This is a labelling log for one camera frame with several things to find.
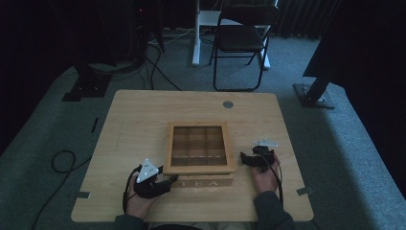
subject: black chair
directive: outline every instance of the black chair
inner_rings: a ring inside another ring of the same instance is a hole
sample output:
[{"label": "black chair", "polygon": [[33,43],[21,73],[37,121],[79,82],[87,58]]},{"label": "black chair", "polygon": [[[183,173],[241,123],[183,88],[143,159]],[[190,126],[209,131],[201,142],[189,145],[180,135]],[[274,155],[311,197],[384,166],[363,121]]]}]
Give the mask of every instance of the black chair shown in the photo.
[{"label": "black chair", "polygon": [[[275,27],[280,11],[274,5],[233,5],[223,9],[218,17],[217,28],[214,37],[212,54],[209,65],[214,58],[214,89],[217,91],[254,91],[262,78],[262,70],[265,63],[266,51],[269,43],[269,33]],[[225,25],[225,19],[235,21],[236,25]],[[224,53],[253,53],[251,56],[219,56],[218,49]],[[257,85],[251,88],[218,88],[217,59],[218,58],[250,58],[251,63],[256,54],[263,57],[260,63],[259,78]]]}]

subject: sleeve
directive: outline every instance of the sleeve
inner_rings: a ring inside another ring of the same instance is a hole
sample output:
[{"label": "sleeve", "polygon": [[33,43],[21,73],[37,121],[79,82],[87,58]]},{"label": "sleeve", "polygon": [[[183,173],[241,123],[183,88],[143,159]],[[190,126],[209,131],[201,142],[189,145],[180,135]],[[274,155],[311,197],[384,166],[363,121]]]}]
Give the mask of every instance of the sleeve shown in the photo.
[{"label": "sleeve", "polygon": [[257,230],[295,229],[293,218],[284,211],[274,192],[264,192],[254,199],[258,215]]},{"label": "sleeve", "polygon": [[144,221],[130,215],[116,216],[114,230],[144,230]]}]

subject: human hand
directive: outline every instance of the human hand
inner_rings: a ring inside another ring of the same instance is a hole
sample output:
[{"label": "human hand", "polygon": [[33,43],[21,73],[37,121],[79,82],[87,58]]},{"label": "human hand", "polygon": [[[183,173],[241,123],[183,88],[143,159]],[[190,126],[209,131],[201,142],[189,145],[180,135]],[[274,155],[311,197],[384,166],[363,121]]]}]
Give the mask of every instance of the human hand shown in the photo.
[{"label": "human hand", "polygon": [[[279,159],[276,154],[274,154],[274,157],[275,162],[272,165],[272,170],[274,170],[275,174],[279,176],[278,173]],[[251,167],[251,172],[253,174],[257,190],[260,194],[266,191],[272,191],[275,193],[278,190],[278,180],[271,170],[268,169],[266,172],[261,173],[258,168]]]},{"label": "human hand", "polygon": [[152,204],[159,198],[159,196],[148,199],[142,198],[134,192],[134,182],[136,176],[131,178],[127,191],[126,210],[127,215],[131,215],[140,219],[145,219]]}]

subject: gray carpet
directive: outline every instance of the gray carpet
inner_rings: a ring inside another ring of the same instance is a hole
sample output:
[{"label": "gray carpet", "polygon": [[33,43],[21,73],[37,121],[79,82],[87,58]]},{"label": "gray carpet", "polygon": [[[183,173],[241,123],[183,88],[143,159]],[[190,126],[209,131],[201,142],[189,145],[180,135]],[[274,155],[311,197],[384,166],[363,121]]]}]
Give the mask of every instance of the gray carpet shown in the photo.
[{"label": "gray carpet", "polygon": [[[192,66],[191,39],[166,44],[158,66],[182,90],[214,91],[213,66],[208,66],[211,45],[202,43],[201,65]],[[327,92],[336,108],[303,108],[293,83],[312,83],[302,78],[318,41],[306,38],[271,40],[268,50],[271,69],[264,72],[256,92],[277,95],[295,150],[304,183],[315,190],[309,196],[314,222],[298,222],[298,229],[406,229],[406,202],[387,172],[368,133],[351,107],[345,92],[330,85]],[[156,60],[157,52],[147,49]],[[240,60],[221,60],[220,76],[233,85],[254,83],[257,61],[251,66]],[[106,71],[105,65],[95,65]],[[56,173],[51,160],[60,150],[71,150],[76,165],[93,153],[108,108],[119,89],[149,89],[150,64],[139,72],[116,74],[104,98],[87,98],[77,103],[62,102],[78,77],[71,68],[55,80],[30,120],[0,158],[0,229],[31,229],[48,197],[66,174]],[[157,71],[155,90],[176,90]],[[96,129],[93,124],[99,118]],[[62,155],[59,169],[69,169],[71,159]],[[70,219],[87,164],[72,172],[61,190],[40,216],[36,229],[112,229],[112,223],[75,223]]]}]

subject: table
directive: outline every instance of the table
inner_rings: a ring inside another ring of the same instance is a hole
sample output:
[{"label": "table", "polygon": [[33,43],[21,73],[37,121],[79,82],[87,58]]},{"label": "table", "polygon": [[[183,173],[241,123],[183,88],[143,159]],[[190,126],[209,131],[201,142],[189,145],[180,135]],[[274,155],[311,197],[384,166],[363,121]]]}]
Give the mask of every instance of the table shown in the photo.
[{"label": "table", "polygon": [[91,195],[77,198],[72,220],[114,221],[121,215],[128,175],[146,158],[164,164],[168,122],[176,121],[227,122],[236,176],[229,187],[172,188],[154,203],[146,221],[256,221],[257,192],[239,152],[252,152],[253,141],[265,138],[279,144],[285,210],[296,221],[313,218],[308,196],[297,193],[305,185],[275,95],[119,90],[80,188]]},{"label": "table", "polygon": [[[195,35],[194,35],[194,47],[192,65],[198,66],[200,63],[200,26],[217,26],[217,19],[220,16],[220,11],[201,11],[200,0],[196,0],[196,18],[195,18]],[[236,24],[229,21],[225,24]],[[268,56],[265,57],[264,69],[270,68]]]}]

